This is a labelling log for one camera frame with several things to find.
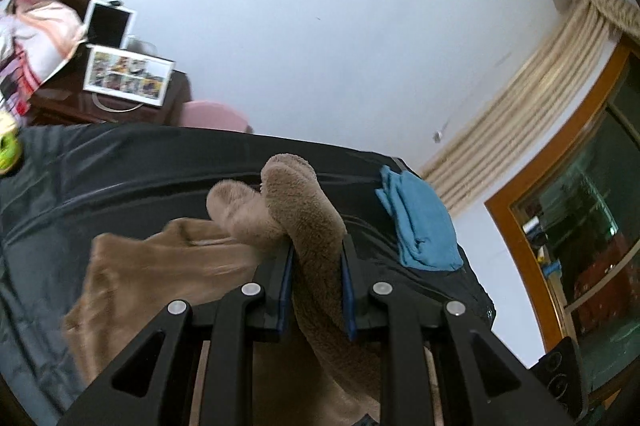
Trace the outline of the brown fleece sweater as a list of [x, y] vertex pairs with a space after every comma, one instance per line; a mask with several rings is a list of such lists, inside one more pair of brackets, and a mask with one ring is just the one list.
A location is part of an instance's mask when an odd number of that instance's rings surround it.
[[258, 425], [349, 425], [380, 415], [381, 360], [344, 331], [338, 242], [346, 228], [314, 168], [292, 154], [271, 157], [252, 188], [218, 182], [208, 218], [180, 218], [136, 240], [104, 233], [63, 333], [79, 373], [93, 382], [172, 300], [216, 302], [250, 282], [286, 240], [298, 247], [293, 328], [252, 352]]

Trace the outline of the blue fleece garment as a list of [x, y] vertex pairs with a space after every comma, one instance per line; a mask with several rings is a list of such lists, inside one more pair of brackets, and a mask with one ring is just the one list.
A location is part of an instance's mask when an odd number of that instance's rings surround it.
[[394, 220], [400, 263], [428, 272], [461, 269], [454, 225], [431, 186], [412, 172], [393, 172], [388, 166], [380, 174], [382, 186], [375, 194]]

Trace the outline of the black satin sheet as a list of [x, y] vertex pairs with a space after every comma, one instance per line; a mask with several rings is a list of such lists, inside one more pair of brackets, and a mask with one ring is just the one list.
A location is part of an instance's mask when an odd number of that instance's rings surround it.
[[486, 324], [496, 309], [470, 266], [401, 267], [393, 219], [376, 190], [396, 158], [327, 144], [145, 124], [35, 126], [1, 180], [1, 374], [28, 417], [53, 425], [84, 385], [61, 333], [78, 299], [92, 240], [147, 238], [169, 221], [206, 217], [218, 181], [257, 186], [265, 162], [303, 157], [344, 217], [358, 256], [382, 277], [464, 302]]

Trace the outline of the pink round stool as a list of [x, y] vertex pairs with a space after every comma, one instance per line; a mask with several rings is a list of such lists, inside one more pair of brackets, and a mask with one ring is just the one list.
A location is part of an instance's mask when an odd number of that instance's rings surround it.
[[231, 106], [212, 101], [189, 101], [182, 106], [179, 126], [251, 134], [248, 119]]

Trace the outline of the green toy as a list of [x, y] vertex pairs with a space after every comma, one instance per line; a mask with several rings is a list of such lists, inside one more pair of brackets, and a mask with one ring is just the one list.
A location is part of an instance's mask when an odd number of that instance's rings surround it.
[[0, 134], [0, 174], [5, 175], [17, 165], [23, 152], [17, 122], [6, 110], [1, 110]]

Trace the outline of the dark bedside table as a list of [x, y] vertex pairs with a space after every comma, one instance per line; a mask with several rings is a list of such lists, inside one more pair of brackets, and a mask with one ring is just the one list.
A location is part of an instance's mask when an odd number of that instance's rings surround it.
[[148, 123], [177, 126], [182, 106], [191, 100], [188, 76], [171, 75], [162, 106], [137, 105], [132, 101], [84, 90], [87, 58], [73, 58], [30, 98], [26, 116], [29, 126], [102, 123]]

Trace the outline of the white tablet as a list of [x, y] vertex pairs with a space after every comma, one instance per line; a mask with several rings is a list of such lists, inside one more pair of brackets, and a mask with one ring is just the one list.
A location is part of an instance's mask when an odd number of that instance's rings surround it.
[[136, 17], [137, 12], [119, 1], [90, 0], [85, 14], [86, 43], [125, 49]]

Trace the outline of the striped pink pillow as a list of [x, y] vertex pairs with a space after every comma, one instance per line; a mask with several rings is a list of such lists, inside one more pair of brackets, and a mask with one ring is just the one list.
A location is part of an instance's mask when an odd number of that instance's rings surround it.
[[74, 56], [87, 27], [59, 0], [1, 1], [1, 108], [22, 120], [32, 95]]

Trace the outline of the cream curtain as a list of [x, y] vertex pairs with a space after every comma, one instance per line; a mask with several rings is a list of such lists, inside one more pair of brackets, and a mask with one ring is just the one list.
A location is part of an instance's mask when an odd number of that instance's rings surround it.
[[626, 0], [572, 0], [553, 32], [471, 123], [421, 170], [456, 216], [499, 179], [566, 109], [619, 32], [639, 37]]

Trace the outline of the window with wooden frame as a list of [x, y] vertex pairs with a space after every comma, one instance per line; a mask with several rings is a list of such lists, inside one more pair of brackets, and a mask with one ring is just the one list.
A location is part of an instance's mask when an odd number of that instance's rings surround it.
[[639, 362], [639, 45], [624, 36], [550, 141], [486, 204], [544, 348], [570, 336], [589, 397]]

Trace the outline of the photo collage frame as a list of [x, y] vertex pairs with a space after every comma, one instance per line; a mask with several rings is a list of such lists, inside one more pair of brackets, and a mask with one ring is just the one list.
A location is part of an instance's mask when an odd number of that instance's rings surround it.
[[162, 106], [174, 62], [98, 45], [89, 47], [84, 90], [151, 106]]

